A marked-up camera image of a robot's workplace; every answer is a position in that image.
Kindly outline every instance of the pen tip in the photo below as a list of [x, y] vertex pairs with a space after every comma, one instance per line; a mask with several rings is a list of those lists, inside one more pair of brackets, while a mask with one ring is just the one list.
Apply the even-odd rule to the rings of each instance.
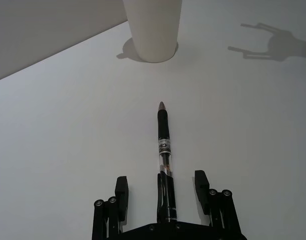
[[158, 110], [166, 110], [165, 105], [164, 105], [164, 102], [161, 101], [161, 102], [159, 103]]

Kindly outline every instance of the white wall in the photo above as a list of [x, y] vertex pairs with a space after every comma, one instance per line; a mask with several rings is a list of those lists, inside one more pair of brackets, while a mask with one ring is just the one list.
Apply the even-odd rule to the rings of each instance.
[[0, 0], [0, 79], [124, 21], [122, 0]]

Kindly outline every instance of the screw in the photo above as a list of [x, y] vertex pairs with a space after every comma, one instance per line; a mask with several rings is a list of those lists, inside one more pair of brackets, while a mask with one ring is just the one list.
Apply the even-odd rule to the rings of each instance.
[[116, 201], [117, 201], [117, 198], [116, 198], [116, 197], [111, 197], [111, 198], [109, 199], [109, 202], [110, 202], [111, 204], [115, 203]]
[[216, 195], [218, 192], [214, 189], [210, 189], [209, 190], [209, 194], [211, 194], [212, 196]]
[[103, 200], [98, 200], [98, 201], [95, 203], [95, 205], [96, 205], [97, 207], [101, 206], [102, 204], [103, 204]]
[[224, 190], [223, 191], [223, 194], [225, 195], [225, 196], [231, 196], [232, 195], [232, 192], [231, 191], [229, 191], [229, 190]]

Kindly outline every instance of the white cup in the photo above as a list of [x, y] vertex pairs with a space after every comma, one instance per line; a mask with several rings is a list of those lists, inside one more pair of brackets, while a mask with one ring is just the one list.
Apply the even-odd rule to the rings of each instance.
[[173, 57], [182, 0], [123, 0], [138, 56], [149, 63]]

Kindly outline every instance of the pen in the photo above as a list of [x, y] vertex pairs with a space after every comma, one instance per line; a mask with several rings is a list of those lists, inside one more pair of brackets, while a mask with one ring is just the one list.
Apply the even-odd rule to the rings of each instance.
[[157, 222], [176, 222], [174, 180], [172, 173], [171, 143], [168, 112], [161, 101], [157, 112], [159, 174], [157, 175]]

